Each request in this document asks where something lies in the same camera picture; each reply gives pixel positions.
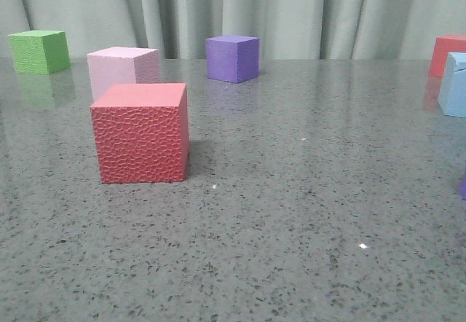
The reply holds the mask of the light blue foam cube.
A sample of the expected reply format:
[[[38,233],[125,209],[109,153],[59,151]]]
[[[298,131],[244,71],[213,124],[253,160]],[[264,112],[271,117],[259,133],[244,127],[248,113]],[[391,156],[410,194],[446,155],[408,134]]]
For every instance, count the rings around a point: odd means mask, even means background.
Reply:
[[[449,52],[438,103],[447,116],[465,117],[465,53]]]

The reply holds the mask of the purple foam cube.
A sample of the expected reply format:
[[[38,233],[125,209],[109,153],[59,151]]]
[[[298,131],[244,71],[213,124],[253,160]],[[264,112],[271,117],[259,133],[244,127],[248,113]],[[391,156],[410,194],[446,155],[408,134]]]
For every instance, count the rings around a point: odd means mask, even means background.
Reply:
[[[241,83],[259,74],[260,39],[226,35],[205,40],[207,77]]]

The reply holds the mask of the red textured foam cube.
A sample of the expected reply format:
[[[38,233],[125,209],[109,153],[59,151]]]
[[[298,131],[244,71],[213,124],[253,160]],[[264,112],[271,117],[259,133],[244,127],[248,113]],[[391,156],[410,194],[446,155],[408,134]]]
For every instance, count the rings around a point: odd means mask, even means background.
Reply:
[[[189,153],[186,84],[113,85],[90,111],[103,183],[183,181]]]

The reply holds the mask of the pink foam cube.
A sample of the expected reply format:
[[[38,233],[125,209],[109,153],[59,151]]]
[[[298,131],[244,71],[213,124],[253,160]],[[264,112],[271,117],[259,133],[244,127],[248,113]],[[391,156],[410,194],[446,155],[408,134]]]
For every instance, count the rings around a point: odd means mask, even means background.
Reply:
[[[88,53],[87,64],[94,101],[115,84],[159,81],[157,49],[109,47]]]

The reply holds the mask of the grey-green curtain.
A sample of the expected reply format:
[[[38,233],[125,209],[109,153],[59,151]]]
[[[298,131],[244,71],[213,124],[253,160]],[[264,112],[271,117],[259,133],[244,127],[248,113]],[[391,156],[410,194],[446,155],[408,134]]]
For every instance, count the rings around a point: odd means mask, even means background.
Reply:
[[[194,59],[220,35],[257,36],[267,59],[428,59],[438,36],[465,33],[465,0],[1,0],[8,35],[65,31],[81,57],[106,47]]]

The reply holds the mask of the green foam cube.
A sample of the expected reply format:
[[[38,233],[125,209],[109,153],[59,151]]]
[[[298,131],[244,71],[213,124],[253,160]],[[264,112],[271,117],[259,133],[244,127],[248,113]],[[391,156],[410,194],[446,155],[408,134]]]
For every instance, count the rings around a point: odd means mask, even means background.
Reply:
[[[8,40],[18,73],[51,74],[71,67],[64,31],[24,31]]]

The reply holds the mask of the purple cube at right edge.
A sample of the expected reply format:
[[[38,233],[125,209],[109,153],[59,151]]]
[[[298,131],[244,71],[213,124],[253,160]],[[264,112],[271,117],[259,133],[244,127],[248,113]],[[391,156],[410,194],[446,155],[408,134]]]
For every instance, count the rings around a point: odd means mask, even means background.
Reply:
[[[466,200],[466,173],[462,176],[462,180],[459,185],[459,194],[463,200]]]

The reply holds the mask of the red foam cube far right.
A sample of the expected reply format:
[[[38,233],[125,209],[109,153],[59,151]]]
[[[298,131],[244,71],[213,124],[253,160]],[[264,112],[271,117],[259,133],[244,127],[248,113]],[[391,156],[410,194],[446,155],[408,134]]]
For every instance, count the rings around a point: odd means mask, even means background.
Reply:
[[[450,52],[465,52],[465,35],[439,36],[435,40],[433,56],[430,61],[429,76],[443,77],[446,59]]]

